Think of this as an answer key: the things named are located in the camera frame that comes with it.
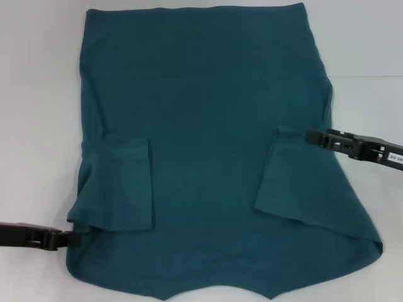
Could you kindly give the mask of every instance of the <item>teal fabric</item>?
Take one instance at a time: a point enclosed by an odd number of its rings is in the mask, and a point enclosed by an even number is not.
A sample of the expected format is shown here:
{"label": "teal fabric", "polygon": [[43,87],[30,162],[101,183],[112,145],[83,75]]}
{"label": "teal fabric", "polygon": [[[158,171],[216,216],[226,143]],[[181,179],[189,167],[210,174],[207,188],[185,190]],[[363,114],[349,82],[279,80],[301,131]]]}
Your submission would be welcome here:
{"label": "teal fabric", "polygon": [[273,298],[382,253],[334,154],[332,86],[303,4],[87,12],[82,164],[67,267],[168,299]]}

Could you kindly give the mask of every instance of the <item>white label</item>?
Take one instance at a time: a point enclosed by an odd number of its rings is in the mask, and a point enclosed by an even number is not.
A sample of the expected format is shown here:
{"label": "white label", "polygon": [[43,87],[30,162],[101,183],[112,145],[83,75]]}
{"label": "white label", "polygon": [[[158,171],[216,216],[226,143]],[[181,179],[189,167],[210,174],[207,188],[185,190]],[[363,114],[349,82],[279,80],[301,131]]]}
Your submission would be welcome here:
{"label": "white label", "polygon": [[395,153],[389,153],[388,155],[388,160],[392,162],[398,162],[400,164],[403,164],[403,156]]}

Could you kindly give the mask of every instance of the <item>white background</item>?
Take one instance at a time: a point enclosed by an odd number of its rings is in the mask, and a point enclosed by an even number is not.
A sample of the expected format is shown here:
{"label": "white background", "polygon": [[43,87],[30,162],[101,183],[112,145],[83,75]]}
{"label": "white background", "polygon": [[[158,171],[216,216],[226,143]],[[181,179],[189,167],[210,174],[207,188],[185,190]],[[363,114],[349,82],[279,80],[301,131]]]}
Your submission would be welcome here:
{"label": "white background", "polygon": [[[0,221],[64,230],[80,163],[78,57],[89,8],[277,6],[293,1],[0,0]],[[403,3],[306,0],[334,85],[334,128],[403,145]],[[373,218],[385,253],[373,265],[277,302],[403,301],[403,172],[338,156]],[[157,301],[75,280],[65,249],[0,248],[0,301]],[[237,288],[180,294],[171,302],[263,302]]]}

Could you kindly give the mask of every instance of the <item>black clamp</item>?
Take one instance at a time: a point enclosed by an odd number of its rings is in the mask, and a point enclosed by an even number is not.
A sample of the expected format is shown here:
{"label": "black clamp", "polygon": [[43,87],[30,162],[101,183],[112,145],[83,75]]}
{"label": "black clamp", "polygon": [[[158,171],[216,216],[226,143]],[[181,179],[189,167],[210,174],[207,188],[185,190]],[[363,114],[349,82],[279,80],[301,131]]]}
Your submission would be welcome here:
{"label": "black clamp", "polygon": [[26,223],[0,223],[0,246],[3,247],[57,250],[59,247],[76,247],[80,244],[79,233]]}
{"label": "black clamp", "polygon": [[347,154],[352,159],[374,162],[403,171],[403,147],[379,138],[327,129],[326,133],[309,130],[305,141],[320,148]]}

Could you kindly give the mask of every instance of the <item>teal t-shirt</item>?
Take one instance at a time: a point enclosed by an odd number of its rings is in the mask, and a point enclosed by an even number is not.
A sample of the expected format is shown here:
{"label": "teal t-shirt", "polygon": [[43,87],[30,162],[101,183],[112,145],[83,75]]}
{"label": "teal t-shirt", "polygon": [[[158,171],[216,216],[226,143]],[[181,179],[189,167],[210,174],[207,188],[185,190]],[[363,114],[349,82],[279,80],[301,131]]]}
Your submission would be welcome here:
{"label": "teal t-shirt", "polygon": [[304,142],[331,125],[332,86],[303,4],[91,9],[80,73],[74,277],[272,298],[380,257],[334,154]]}

